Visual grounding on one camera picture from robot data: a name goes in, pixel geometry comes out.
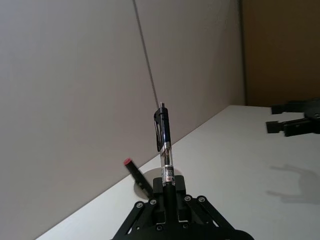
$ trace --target white tabletop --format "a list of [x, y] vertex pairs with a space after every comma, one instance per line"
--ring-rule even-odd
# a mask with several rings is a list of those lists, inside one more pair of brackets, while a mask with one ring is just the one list
[[[184, 175], [187, 193], [205, 195], [256, 240], [319, 239], [320, 135], [284, 137], [265, 128], [266, 121], [302, 116], [227, 107], [173, 145], [174, 167]], [[158, 167], [157, 156], [140, 170]], [[112, 239], [141, 200], [133, 183], [131, 176], [124, 178], [38, 240]]]

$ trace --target transparent pen barrel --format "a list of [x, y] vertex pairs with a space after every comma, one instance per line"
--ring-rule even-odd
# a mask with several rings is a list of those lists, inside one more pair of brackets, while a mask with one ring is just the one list
[[161, 157], [161, 176], [162, 176], [162, 184], [166, 185], [167, 183], [171, 183], [175, 185], [175, 171], [174, 171], [174, 163], [172, 158], [171, 147], [167, 147], [163, 150], [160, 155]]

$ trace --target bolt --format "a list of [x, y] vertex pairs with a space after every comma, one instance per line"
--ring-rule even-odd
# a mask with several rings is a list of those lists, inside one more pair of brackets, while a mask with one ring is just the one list
[[164, 228], [162, 227], [162, 225], [157, 225], [156, 226], [156, 230], [159, 231], [159, 232], [162, 231], [163, 229]]
[[184, 200], [189, 202], [191, 200], [191, 197], [190, 196], [185, 196]]
[[203, 203], [205, 200], [206, 200], [206, 199], [205, 199], [203, 196], [199, 197], [199, 199], [198, 199], [198, 201], [199, 201], [200, 203]]
[[155, 200], [155, 199], [152, 199], [151, 201], [150, 201], [150, 204], [151, 205], [155, 205], [157, 203], [157, 200]]
[[138, 209], [140, 209], [140, 208], [142, 208], [143, 205], [144, 205], [144, 204], [143, 204], [142, 202], [138, 202], [135, 206], [136, 206]]

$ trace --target ballpoint pen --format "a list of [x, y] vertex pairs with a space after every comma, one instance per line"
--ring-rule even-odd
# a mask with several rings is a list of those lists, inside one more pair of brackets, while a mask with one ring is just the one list
[[169, 115], [164, 103], [160, 104], [160, 108], [154, 113], [153, 119], [156, 133], [156, 146], [161, 158], [161, 177], [166, 209], [165, 220], [170, 223], [177, 221], [178, 215]]

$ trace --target pen label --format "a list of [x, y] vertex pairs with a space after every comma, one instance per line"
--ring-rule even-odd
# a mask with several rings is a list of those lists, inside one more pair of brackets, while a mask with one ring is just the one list
[[172, 185], [176, 184], [175, 171], [172, 165], [162, 167], [161, 177], [163, 186], [166, 185], [166, 183], [171, 183]]

